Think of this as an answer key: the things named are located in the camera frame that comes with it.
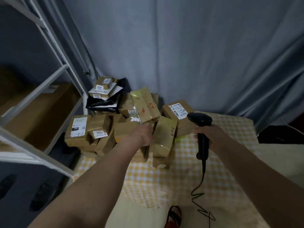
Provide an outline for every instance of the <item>black object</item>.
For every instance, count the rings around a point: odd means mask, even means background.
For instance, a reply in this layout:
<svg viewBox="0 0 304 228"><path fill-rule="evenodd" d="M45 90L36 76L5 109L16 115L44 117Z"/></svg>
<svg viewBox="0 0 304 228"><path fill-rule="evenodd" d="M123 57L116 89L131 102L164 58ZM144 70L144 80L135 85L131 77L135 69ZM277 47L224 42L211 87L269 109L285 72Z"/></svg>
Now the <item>black object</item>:
<svg viewBox="0 0 304 228"><path fill-rule="evenodd" d="M288 126L268 126L257 139L268 144L304 144L304 136Z"/></svg>
<svg viewBox="0 0 304 228"><path fill-rule="evenodd" d="M207 114L203 114L203 113L188 113L187 118L195 123L196 125L203 127L203 126L211 126L212 124L212 118L207 115ZM201 185L203 184L204 181L204 177L205 177L205 172L206 172L206 160L208 159L209 156L209 138L207 138L207 136L203 133L198 133L197 134L197 139L198 139L198 144L199 144L199 152L196 154L196 157L198 159L202 160L202 166L203 166L203 176L202 176L202 180L200 182L200 184L194 188L194 190L192 190L191 192L191 196L192 198L192 202L199 207L199 209L197 209L197 211L199 213L201 213L202 215L206 216L209 219L209 228L210 228L210 221L215 221L215 217L212 215L211 212L208 212L207 210L205 210L203 207L201 207L199 204L197 204L194 200L199 198L200 196L203 196L205 193L197 193L195 194L194 192L201 187Z"/></svg>
<svg viewBox="0 0 304 228"><path fill-rule="evenodd" d="M71 166L79 149L67 147L64 133L49 156ZM0 227L27 227L64 187L67 177L43 165L0 162Z"/></svg>
<svg viewBox="0 0 304 228"><path fill-rule="evenodd" d="M98 106L103 105L113 105L116 103L117 99L120 99L121 94L124 91L124 87L126 85L126 78L119 79L117 82L117 86L122 87L120 91L118 91L116 94L109 97L107 100L99 99L99 98L93 98L91 96L88 97L86 108L88 110L93 111L108 111L108 112L115 112L117 107L106 107L106 108L99 108Z"/></svg>
<svg viewBox="0 0 304 228"><path fill-rule="evenodd" d="M187 118L200 127L211 126L212 123L212 118L209 115L203 113L188 113ZM207 136L203 133L198 133L197 140L199 144L199 152L196 157L202 160L203 173L205 173L206 160L209 156L209 138L207 138Z"/></svg>

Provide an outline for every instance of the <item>black barcode scanner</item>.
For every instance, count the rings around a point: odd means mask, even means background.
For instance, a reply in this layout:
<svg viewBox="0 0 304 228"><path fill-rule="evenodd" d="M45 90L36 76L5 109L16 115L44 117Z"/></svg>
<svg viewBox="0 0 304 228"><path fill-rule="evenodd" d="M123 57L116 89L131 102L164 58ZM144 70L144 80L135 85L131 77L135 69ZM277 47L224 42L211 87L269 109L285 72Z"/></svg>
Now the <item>black barcode scanner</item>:
<svg viewBox="0 0 304 228"><path fill-rule="evenodd" d="M202 127L202 126L211 126L212 123L212 118L203 113L188 113L187 118L195 123L196 125ZM209 138L203 133L198 133L197 134L197 141L199 144L199 152L196 157L198 159L202 160L202 165L203 165L203 173L206 172L206 160L208 159L209 156Z"/></svg>

